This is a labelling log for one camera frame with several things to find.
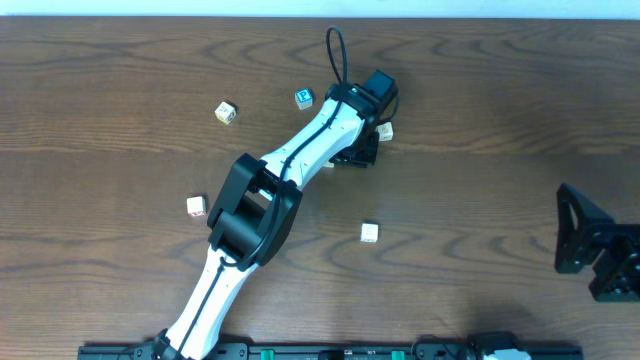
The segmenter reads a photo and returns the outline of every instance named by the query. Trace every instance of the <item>wood grain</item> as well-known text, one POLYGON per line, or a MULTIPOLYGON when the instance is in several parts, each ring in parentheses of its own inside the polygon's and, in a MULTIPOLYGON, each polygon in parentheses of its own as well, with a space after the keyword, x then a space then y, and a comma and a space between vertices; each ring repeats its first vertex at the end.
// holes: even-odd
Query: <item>wood grain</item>
POLYGON ((0 19, 0 358, 74 358, 171 325, 200 276, 233 161, 284 143, 332 83, 394 76, 376 166, 324 169, 223 331, 263 342, 411 342, 512 330, 589 359, 640 351, 636 305, 553 270, 554 193, 640 221, 640 23, 225 18, 0 19), (238 105, 224 126, 213 115, 238 105), (377 244, 358 241, 363 220, 377 244), (288 319, 298 321, 291 323, 288 319))

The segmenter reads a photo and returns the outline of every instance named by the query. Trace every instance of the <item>small cube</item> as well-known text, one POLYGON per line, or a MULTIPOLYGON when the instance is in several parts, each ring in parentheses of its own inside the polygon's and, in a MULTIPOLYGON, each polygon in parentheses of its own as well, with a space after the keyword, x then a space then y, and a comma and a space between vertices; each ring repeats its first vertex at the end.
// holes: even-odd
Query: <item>small cube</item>
POLYGON ((380 139, 378 139, 378 141, 389 141, 393 139, 393 127, 391 126, 391 121, 376 126, 376 131, 380 134, 380 139))
POLYGON ((196 196, 187 199, 187 212, 191 217, 206 215, 207 205, 202 196, 196 196))
POLYGON ((216 109, 216 117, 218 118, 218 120, 229 125, 231 120, 236 117, 236 109, 223 101, 222 104, 220 104, 220 106, 218 106, 218 108, 216 109))
POLYGON ((296 104, 300 110, 310 108, 313 105, 313 96, 311 96, 311 90, 302 89, 296 91, 296 104))
POLYGON ((360 241, 362 242, 377 242, 378 241, 378 224, 362 224, 362 230, 360 233, 360 241))

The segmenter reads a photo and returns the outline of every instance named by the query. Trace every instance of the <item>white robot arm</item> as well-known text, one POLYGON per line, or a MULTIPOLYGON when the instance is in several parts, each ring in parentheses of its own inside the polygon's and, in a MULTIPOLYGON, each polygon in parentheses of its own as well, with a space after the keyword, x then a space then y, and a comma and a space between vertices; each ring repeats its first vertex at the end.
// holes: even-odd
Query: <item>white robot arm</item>
MULTIPOLYGON (((331 54, 329 58, 337 75, 331 54)), ((343 70, 344 81, 338 77, 340 84, 329 89, 320 112, 295 137, 260 160, 244 154, 233 164, 207 221, 212 231, 204 271, 178 321, 156 336, 156 359, 207 356, 242 284, 280 249, 302 189, 325 163, 358 167, 375 163, 375 127, 388 120, 381 115, 398 88, 380 70, 363 86, 348 83, 346 65, 343 70), (247 197, 247 191, 271 200, 268 208, 247 197)))
MULTIPOLYGON (((288 153, 298 147, 312 133, 317 131, 328 117, 333 113, 337 101, 328 99, 318 115, 304 129, 302 129, 294 138, 287 142, 284 146, 271 154, 262 157, 267 162, 266 169, 274 174, 279 174, 282 166, 288 156, 288 153)), ((295 157, 291 163, 291 168, 286 172, 285 181, 293 180, 298 190, 309 182, 309 180, 329 161, 329 159, 338 153, 338 151, 350 146, 357 139, 358 134, 362 130, 363 119, 357 116, 357 112, 352 107, 343 104, 333 121, 333 124, 327 131, 324 131, 313 142, 306 146, 295 157)), ((262 190, 263 196, 269 200, 272 194, 262 190)), ((199 360, 204 358, 218 341, 218 333, 222 320, 227 311, 231 307, 231 303, 235 299, 240 287, 247 277, 258 267, 253 264, 244 271, 239 271, 237 267, 225 268, 220 267, 221 258, 227 258, 227 254, 222 250, 213 250, 209 247, 207 252, 207 262, 205 264, 202 276, 196 285, 186 308, 180 315, 178 321, 169 328, 166 337, 170 340, 170 344, 178 344, 179 346, 187 333, 189 333, 187 341, 183 348, 180 349, 180 355, 185 359, 199 360), (221 270, 219 278, 208 300, 204 302, 204 307, 189 332, 192 319, 196 316, 198 308, 203 303, 203 299, 207 294, 209 286, 213 283, 214 278, 221 270)))

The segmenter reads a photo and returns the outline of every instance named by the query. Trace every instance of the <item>black metal mount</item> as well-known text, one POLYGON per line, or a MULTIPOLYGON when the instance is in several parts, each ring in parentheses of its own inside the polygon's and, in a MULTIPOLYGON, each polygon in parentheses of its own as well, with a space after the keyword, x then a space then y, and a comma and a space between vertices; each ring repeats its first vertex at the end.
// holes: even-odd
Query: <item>black metal mount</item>
MULTIPOLYGON (((236 262, 244 262, 260 246, 275 209, 274 201, 264 209, 246 195, 260 190, 271 195, 276 193, 278 177, 266 169, 266 164, 249 154, 242 155, 231 167, 207 219, 213 249, 224 250, 236 262)), ((254 263, 265 265, 280 249, 302 200, 302 192, 296 186, 293 180, 283 184, 280 209, 272 231, 254 260, 238 266, 238 270, 244 271, 254 263)))
MULTIPOLYGON (((151 360, 152 344, 134 347, 82 346, 78 360, 151 360)), ((412 345, 248 345, 219 343, 208 360, 482 360, 500 350, 526 351, 532 360, 583 360, 582 349, 572 345, 522 345, 510 332, 469 336, 466 343, 425 336, 412 345)))
POLYGON ((616 224, 567 184, 558 189, 557 200, 556 271, 576 274, 597 259, 589 285, 596 301, 640 301, 640 225, 616 224))
MULTIPOLYGON (((379 139, 376 126, 380 125, 382 114, 398 95, 398 87, 392 77, 380 70, 376 70, 364 86, 349 83, 345 86, 349 90, 343 101, 358 112, 364 125, 353 145, 341 150, 329 161, 365 168, 376 162, 379 139)), ((340 94, 341 86, 333 84, 327 91, 325 100, 338 100, 340 94)))

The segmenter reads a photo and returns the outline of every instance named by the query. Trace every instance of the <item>black bracket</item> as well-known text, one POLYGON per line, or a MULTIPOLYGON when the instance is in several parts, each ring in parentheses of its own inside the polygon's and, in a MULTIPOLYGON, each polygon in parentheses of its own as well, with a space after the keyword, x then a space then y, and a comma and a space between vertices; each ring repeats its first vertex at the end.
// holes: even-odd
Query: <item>black bracket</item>
MULTIPOLYGON (((272 196, 276 193, 278 177, 266 169, 264 160, 256 160, 249 154, 242 155, 231 167, 229 175, 218 194, 207 219, 211 228, 209 242, 214 250, 222 249, 237 262, 245 262, 260 245, 265 236, 275 204, 267 209, 251 200, 246 193, 263 190, 272 196)), ((291 225, 298 212, 302 192, 293 180, 283 184, 280 209, 273 229, 253 261, 238 270, 244 271, 254 263, 265 265, 289 235, 291 225)))
MULTIPOLYGON (((364 125, 353 145, 339 151, 329 161, 366 168, 376 162, 380 138, 376 126, 380 125, 382 114, 398 95, 398 87, 395 80, 381 70, 376 70, 363 86, 349 83, 345 86, 348 91, 344 103, 358 112, 358 116, 364 120, 364 125)), ((327 91, 325 100, 337 100, 341 92, 342 87, 333 84, 327 91)))
POLYGON ((567 184, 558 189, 557 200, 556 271, 576 274, 595 262, 589 290, 596 301, 640 301, 640 225, 616 224, 567 184))

